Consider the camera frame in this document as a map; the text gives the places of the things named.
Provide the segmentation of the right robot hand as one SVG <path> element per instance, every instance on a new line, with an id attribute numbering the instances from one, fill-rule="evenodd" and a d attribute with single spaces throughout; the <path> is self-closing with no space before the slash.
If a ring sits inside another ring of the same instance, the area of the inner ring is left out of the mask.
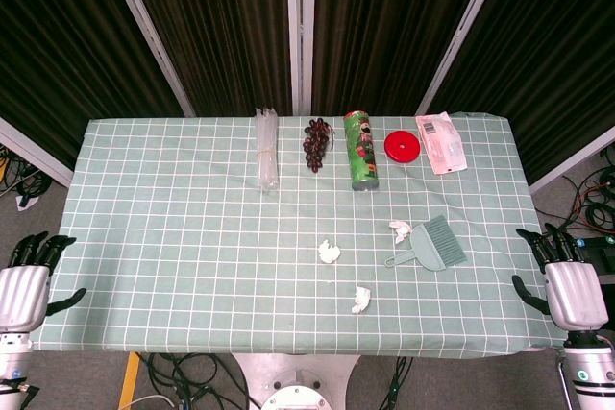
<path id="1" fill-rule="evenodd" d="M 546 298 L 534 296 L 522 279 L 511 280 L 519 298 L 552 318 L 555 325 L 569 332 L 598 330 L 609 321 L 598 274 L 579 252 L 577 239 L 551 224 L 545 235 L 517 229 L 544 276 Z"/>

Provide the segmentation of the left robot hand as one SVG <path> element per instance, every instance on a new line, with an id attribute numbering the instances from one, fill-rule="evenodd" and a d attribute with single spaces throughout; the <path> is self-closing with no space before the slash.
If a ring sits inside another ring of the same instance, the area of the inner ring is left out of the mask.
<path id="1" fill-rule="evenodd" d="M 86 294 L 77 289 L 70 297 L 49 301 L 50 283 L 62 254 L 76 242 L 67 235 L 30 234 L 14 247 L 9 264 L 1 270 L 1 332 L 31 333 L 45 318 L 76 305 Z"/>

